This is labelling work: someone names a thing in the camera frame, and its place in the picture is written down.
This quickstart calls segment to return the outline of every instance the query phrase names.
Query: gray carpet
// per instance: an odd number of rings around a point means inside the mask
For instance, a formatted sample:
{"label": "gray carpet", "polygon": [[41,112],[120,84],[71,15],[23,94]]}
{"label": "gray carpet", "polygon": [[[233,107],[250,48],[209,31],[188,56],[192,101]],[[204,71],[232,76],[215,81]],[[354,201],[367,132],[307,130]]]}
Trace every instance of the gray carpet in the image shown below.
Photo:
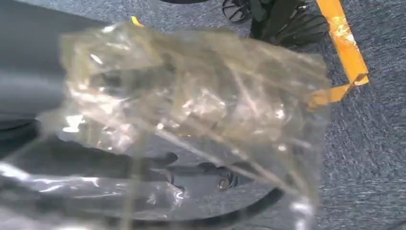
{"label": "gray carpet", "polygon": [[[194,5],[171,5],[158,0],[22,1],[111,22],[136,15],[141,23],[162,31],[188,26],[227,26],[246,35],[249,27],[248,23],[227,22],[220,10],[220,0]],[[325,140],[320,187],[323,207],[318,225],[335,230],[384,230],[406,219],[406,180],[403,179],[406,175],[406,6],[401,0],[343,0],[342,3],[370,70],[370,83],[352,90],[341,102],[332,105]],[[329,38],[307,52],[323,55],[333,85],[346,83]],[[265,192],[258,185],[231,191],[227,200],[212,195],[196,202],[208,204],[207,212],[216,213],[251,202]],[[270,210],[236,229],[281,229],[284,226],[280,218]]]}

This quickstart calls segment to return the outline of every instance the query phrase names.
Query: black wheel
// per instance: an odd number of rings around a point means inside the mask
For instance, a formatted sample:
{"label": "black wheel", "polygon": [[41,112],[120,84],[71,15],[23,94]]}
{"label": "black wheel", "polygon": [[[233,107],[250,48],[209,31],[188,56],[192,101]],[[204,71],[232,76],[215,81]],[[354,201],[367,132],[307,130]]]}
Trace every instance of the black wheel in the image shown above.
{"label": "black wheel", "polygon": [[328,22],[323,15],[299,13],[274,36],[276,45],[305,46],[320,41],[328,33]]}
{"label": "black wheel", "polygon": [[246,20],[250,14],[248,4],[239,0],[224,0],[222,11],[224,16],[233,23]]}

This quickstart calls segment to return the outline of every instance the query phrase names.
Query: plastic wrap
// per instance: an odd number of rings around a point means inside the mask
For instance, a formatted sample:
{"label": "plastic wrap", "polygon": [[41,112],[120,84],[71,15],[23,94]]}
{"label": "plastic wrap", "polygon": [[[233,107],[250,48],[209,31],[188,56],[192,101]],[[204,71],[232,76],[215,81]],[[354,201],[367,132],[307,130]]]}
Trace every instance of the plastic wrap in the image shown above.
{"label": "plastic wrap", "polygon": [[[27,151],[3,165],[3,176],[76,203],[83,196],[118,196],[121,200],[113,203],[122,206],[126,221],[139,218],[132,201],[148,194],[166,200],[167,213],[188,199],[188,188],[166,180],[165,165],[155,170],[159,163],[141,160],[158,136],[215,167],[283,190],[291,197],[287,209],[292,218],[281,221],[292,229],[312,225],[328,122],[327,107],[308,107],[314,104],[312,92],[329,88],[317,58],[229,32],[163,35],[130,23],[68,34],[62,54],[67,99],[41,119],[43,137],[57,133],[88,150],[124,157],[111,167],[126,165],[125,176],[109,178],[97,170],[87,177],[10,175]],[[139,177],[143,170],[162,178],[146,181]],[[70,205],[81,209],[76,203]],[[143,218],[166,217],[160,213],[157,205]]]}

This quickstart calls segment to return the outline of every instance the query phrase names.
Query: black wire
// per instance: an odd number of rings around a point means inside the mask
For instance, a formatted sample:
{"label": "black wire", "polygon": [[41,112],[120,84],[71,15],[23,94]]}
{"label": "black wire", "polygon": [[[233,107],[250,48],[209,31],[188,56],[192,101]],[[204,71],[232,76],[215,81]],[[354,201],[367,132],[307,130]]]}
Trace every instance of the black wire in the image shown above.
{"label": "black wire", "polygon": [[[67,200],[59,196],[44,195],[42,193],[28,190],[25,187],[18,186],[9,180],[2,181],[1,192],[8,191],[17,197],[16,200],[2,199],[1,205],[16,211],[27,217],[35,216],[35,219],[45,217],[47,214],[60,215],[63,218],[74,219],[78,221],[96,221],[112,229],[118,229],[122,223],[122,218],[112,216],[102,216],[89,213],[83,210],[74,209],[72,206],[67,207]],[[134,230],[212,230],[228,228],[245,220],[262,213],[266,209],[275,205],[282,197],[283,191],[272,189],[263,198],[255,203],[241,208],[236,211],[225,213],[219,216],[190,219],[190,220],[131,220],[132,229]]]}

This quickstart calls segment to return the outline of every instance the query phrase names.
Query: black plastic part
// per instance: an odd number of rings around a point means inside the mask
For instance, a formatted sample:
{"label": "black plastic part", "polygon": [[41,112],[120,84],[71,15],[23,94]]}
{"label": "black plastic part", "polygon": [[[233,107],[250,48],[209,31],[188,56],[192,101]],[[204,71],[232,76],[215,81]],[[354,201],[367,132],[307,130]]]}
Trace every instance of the black plastic part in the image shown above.
{"label": "black plastic part", "polygon": [[275,35],[274,43],[284,47],[304,46],[320,41],[328,33],[328,22],[323,15],[297,14]]}
{"label": "black plastic part", "polygon": [[244,0],[224,0],[222,11],[224,16],[233,23],[242,22],[251,14],[249,4]]}
{"label": "black plastic part", "polygon": [[255,39],[269,42],[271,37],[280,31],[295,13],[300,0],[274,0],[263,4],[266,19],[252,20],[251,32]]}

